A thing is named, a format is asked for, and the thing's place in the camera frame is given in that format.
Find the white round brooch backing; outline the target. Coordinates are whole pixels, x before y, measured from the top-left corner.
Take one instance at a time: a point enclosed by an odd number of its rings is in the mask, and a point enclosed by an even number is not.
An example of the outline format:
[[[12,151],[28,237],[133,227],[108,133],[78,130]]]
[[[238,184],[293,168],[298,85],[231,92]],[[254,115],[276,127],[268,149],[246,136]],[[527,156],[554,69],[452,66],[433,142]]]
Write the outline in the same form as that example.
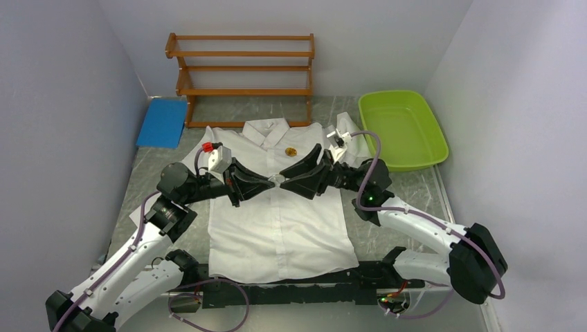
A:
[[[282,183],[283,181],[285,181],[285,177],[281,174],[274,174],[270,177],[270,179],[276,183]]]

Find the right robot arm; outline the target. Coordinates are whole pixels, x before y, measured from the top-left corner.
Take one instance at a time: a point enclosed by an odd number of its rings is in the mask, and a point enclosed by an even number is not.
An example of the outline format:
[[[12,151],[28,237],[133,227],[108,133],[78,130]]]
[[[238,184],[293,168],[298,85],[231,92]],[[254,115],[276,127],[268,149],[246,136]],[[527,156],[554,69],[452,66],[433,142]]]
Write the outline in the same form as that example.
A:
[[[483,304],[489,297],[504,298],[503,276],[508,266],[491,232],[479,223],[458,225],[407,204],[388,190],[391,179],[382,160],[371,158],[352,167],[316,145],[280,176],[284,178],[282,189],[306,199],[324,194],[329,187],[356,192],[352,205],[360,219],[396,230],[432,250],[391,250],[380,270],[387,286],[419,279],[450,286],[473,304]]]

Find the yellow brooch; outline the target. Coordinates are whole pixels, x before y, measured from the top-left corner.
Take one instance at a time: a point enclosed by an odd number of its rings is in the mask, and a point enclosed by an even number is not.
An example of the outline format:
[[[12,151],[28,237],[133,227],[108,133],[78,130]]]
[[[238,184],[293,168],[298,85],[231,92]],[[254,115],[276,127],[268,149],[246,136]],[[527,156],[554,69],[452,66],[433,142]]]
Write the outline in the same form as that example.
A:
[[[296,150],[295,148],[293,148],[293,147],[287,147],[287,148],[285,149],[285,154],[286,154],[287,156],[289,156],[289,157],[294,157],[294,156],[297,156],[298,152],[297,152],[297,150]]]

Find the white shirt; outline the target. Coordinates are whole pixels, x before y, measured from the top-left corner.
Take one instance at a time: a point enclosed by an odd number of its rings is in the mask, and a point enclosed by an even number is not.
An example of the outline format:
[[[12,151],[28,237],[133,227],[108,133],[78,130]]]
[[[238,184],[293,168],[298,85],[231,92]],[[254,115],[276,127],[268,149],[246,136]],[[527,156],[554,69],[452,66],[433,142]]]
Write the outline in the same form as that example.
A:
[[[207,128],[202,142],[222,142],[246,168],[278,174],[306,156],[316,143],[329,147],[323,127],[290,127],[283,118],[252,120],[241,132]],[[287,147],[298,154],[289,157]],[[245,284],[305,279],[355,268],[338,189],[309,200],[279,187],[233,207],[226,197],[205,201],[209,210],[208,270]]]

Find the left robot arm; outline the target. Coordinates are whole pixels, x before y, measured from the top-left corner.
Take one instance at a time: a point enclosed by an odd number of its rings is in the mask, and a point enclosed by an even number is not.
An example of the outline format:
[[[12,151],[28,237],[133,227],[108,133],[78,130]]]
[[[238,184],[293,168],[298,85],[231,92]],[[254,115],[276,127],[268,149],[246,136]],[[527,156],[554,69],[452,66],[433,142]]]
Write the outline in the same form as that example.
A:
[[[70,292],[57,290],[46,300],[50,330],[117,331],[165,291],[190,290],[198,281],[198,263],[185,251],[172,251],[160,268],[145,270],[195,220],[197,213],[188,205],[226,196],[237,207],[274,185],[236,159],[221,178],[196,175],[183,163],[169,164],[161,172],[157,199],[141,206],[138,228],[125,245]]]

